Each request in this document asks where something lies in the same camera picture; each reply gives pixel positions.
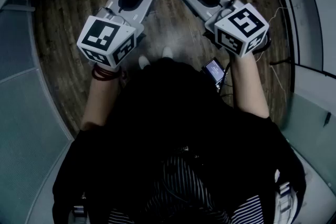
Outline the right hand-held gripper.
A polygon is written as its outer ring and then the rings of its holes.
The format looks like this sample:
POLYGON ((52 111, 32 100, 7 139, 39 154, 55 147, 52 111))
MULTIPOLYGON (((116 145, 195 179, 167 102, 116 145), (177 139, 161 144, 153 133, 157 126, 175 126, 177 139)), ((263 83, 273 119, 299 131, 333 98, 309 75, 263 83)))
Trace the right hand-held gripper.
POLYGON ((205 22, 218 48, 242 58, 256 49, 269 30, 269 23, 252 4, 239 0, 182 0, 205 22))

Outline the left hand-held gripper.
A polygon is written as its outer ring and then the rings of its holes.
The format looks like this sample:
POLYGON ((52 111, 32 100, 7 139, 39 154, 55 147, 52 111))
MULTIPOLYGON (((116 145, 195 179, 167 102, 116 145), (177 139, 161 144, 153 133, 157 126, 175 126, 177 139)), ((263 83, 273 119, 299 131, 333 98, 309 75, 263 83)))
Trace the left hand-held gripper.
POLYGON ((138 45, 154 0, 108 0, 106 7, 89 16, 77 41, 77 47, 89 60, 106 67, 118 67, 138 45), (116 9, 123 17, 112 11, 116 9))

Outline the person's right forearm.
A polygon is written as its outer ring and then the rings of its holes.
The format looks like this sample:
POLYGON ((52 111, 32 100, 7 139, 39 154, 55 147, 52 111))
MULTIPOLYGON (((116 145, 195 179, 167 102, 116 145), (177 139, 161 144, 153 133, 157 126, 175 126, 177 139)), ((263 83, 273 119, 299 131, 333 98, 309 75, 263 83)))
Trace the person's right forearm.
POLYGON ((260 118, 268 118, 268 104, 254 55, 251 52, 242 58, 231 55, 230 64, 235 106, 260 118))

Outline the person's left forearm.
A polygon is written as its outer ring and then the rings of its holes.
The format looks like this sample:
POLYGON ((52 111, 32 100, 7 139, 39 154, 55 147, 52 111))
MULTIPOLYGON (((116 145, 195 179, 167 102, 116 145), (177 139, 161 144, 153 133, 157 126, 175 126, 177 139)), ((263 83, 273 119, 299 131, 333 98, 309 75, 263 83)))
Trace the person's left forearm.
POLYGON ((121 68, 109 70, 95 64, 80 130, 104 126, 120 92, 121 68))

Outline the person's left white shoe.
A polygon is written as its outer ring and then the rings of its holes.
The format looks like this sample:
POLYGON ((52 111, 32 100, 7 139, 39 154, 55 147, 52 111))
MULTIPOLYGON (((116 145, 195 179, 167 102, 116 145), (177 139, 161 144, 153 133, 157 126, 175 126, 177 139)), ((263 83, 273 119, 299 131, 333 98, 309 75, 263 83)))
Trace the person's left white shoe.
POLYGON ((150 65, 148 58, 144 55, 141 55, 138 59, 139 67, 143 70, 146 66, 150 65))

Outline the small black screen device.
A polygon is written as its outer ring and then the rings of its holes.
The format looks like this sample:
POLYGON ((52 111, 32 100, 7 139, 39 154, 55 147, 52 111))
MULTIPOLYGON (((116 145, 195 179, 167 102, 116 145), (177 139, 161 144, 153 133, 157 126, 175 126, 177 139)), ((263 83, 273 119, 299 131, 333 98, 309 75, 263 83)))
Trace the small black screen device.
POLYGON ((202 72, 214 82, 215 86, 219 90, 221 82, 225 76, 225 69, 222 67, 217 58, 212 58, 208 63, 202 66, 202 72))

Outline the white black-framed panel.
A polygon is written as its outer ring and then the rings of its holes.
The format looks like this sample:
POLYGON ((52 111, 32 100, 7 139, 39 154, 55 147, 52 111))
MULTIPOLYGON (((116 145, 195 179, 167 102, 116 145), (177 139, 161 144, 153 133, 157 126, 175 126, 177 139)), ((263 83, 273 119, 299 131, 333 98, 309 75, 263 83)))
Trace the white black-framed panel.
POLYGON ((336 79, 336 0, 281 0, 290 57, 286 62, 336 79))

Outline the person's black shirt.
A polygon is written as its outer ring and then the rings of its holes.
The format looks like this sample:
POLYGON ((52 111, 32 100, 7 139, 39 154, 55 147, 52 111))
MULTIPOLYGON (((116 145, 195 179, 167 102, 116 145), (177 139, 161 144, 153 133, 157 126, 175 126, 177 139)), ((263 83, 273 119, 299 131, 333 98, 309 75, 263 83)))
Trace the person's black shirt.
POLYGON ((132 216, 165 160, 179 156, 229 214, 259 196, 264 224, 292 224, 306 192, 303 165, 278 126, 227 105, 204 74, 161 58, 120 90, 104 126, 79 131, 53 186, 54 224, 83 205, 91 224, 132 216))

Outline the grey partition panel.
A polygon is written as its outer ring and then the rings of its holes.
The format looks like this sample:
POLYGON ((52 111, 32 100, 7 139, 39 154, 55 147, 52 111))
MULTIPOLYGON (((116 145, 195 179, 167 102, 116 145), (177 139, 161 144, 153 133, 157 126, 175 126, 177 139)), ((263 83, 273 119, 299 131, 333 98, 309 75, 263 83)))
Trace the grey partition panel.
POLYGON ((72 142, 41 70, 29 0, 0 9, 0 224, 53 224, 52 188, 72 142))

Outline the frosted glass panel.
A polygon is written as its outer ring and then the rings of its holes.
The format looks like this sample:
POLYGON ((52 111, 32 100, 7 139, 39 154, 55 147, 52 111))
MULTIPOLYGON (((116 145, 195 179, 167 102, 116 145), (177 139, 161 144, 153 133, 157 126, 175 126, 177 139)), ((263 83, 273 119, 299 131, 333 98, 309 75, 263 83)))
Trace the frosted glass panel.
POLYGON ((293 224, 336 224, 336 116, 292 94, 281 132, 305 171, 306 193, 293 224))

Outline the striped garment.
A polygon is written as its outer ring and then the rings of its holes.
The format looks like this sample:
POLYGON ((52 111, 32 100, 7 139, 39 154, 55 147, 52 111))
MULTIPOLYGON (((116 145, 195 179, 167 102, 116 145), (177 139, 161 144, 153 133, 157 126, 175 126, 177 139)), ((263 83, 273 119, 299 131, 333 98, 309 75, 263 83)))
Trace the striped garment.
POLYGON ((264 224, 264 216, 257 195, 245 199, 231 214, 217 207, 186 160, 172 156, 164 161, 138 215, 113 208, 108 224, 264 224))

